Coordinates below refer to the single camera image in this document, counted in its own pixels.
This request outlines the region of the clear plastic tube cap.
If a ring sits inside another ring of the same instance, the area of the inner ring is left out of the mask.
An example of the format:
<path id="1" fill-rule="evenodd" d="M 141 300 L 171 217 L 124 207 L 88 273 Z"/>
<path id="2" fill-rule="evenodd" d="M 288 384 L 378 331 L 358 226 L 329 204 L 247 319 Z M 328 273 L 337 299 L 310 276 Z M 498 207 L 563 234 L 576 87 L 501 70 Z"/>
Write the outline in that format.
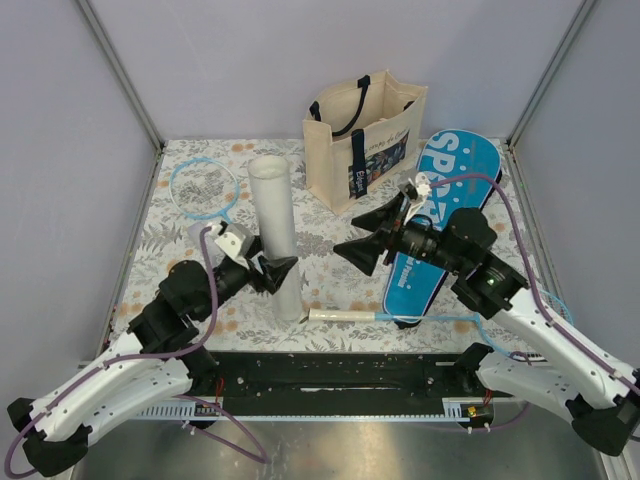
<path id="1" fill-rule="evenodd" d="M 196 222 L 187 228 L 190 240 L 198 247 L 201 247 L 201 232 L 205 230 L 205 242 L 208 242 L 209 225 L 203 222 Z"/>

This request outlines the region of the white shuttlecock tube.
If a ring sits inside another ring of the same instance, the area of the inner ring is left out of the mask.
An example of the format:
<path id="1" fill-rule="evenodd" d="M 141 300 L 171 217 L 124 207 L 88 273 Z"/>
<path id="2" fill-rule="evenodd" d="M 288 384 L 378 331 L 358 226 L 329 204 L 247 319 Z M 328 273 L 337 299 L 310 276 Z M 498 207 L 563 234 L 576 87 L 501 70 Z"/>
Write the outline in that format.
<path id="1" fill-rule="evenodd" d="M 275 155 L 253 159 L 248 165 L 251 194 L 265 256 L 269 260 L 297 256 L 290 164 Z M 273 297 L 277 319 L 299 322 L 304 316 L 299 264 Z"/>

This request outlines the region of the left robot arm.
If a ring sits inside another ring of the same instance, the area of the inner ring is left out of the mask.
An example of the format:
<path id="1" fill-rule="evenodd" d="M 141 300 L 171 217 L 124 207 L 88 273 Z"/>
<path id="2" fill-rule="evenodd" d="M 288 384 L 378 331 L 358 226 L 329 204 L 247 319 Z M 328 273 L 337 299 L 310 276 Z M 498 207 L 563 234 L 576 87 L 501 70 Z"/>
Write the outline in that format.
<path id="1" fill-rule="evenodd" d="M 54 477 L 75 466 L 102 435 L 154 404 L 174 396 L 205 395 L 219 380 L 199 321 L 214 324 L 227 300 L 246 286 L 275 294 L 298 262 L 268 260 L 261 240 L 225 233 L 218 266 L 209 261 L 175 264 L 155 298 L 93 362 L 37 398 L 7 408 L 30 473 Z"/>

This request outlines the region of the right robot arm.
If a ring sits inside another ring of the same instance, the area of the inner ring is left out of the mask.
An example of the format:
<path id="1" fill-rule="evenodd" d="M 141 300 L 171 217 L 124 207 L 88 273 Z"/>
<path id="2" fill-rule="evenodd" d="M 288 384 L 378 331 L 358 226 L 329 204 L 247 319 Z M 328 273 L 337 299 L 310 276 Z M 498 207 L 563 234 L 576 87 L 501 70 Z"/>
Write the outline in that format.
<path id="1" fill-rule="evenodd" d="M 458 301 L 516 334 L 551 365 L 519 363 L 481 344 L 458 359 L 455 383 L 464 394 L 507 393 L 568 422 L 589 446 L 620 455 L 639 426 L 639 371 L 597 347 L 549 307 L 532 281 L 491 251 L 497 239 L 478 208 L 456 209 L 438 230 L 409 219 L 403 195 L 354 219 L 369 236 L 334 246 L 366 275 L 378 259 L 398 253 L 455 276 Z"/>

